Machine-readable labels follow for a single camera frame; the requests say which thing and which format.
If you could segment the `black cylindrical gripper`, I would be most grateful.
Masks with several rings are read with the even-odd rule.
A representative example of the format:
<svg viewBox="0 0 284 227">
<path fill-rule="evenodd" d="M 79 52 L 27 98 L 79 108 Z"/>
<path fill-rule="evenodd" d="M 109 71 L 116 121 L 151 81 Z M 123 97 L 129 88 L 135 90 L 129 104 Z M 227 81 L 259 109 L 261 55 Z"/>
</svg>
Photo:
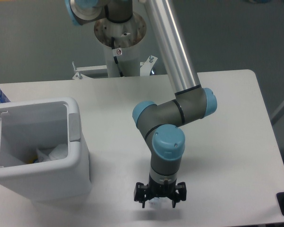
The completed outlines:
<svg viewBox="0 0 284 227">
<path fill-rule="evenodd" d="M 180 182 L 176 185 L 176 182 L 175 180 L 172 183 L 160 184 L 151 177 L 147 185 L 137 182 L 134 189 L 134 201 L 141 203 L 142 208 L 145 208 L 146 201 L 155 197 L 167 197 L 172 200 L 172 208 L 175 208 L 177 203 L 186 201 L 187 194 L 186 183 Z"/>
</svg>

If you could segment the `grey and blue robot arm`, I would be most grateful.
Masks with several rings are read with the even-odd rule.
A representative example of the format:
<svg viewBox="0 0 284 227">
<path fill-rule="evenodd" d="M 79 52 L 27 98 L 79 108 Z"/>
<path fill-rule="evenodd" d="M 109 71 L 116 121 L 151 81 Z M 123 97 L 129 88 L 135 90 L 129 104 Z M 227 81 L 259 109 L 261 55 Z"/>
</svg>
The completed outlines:
<svg viewBox="0 0 284 227">
<path fill-rule="evenodd" d="M 153 198 L 167 197 L 176 205 L 186 200 L 186 184 L 177 182 L 185 151 L 181 126 L 213 114 L 217 100 L 212 90 L 201 86 L 186 52 L 173 2 L 144 0 L 142 4 L 155 33 L 175 98 L 160 105 L 143 101 L 133 110 L 135 125 L 151 151 L 149 182 L 136 184 L 134 200 L 145 204 Z M 95 23 L 94 33 L 106 49 L 110 77 L 140 73 L 133 49 L 145 37 L 146 24 L 133 11 L 132 1 L 68 0 L 65 5 L 73 24 Z"/>
</svg>

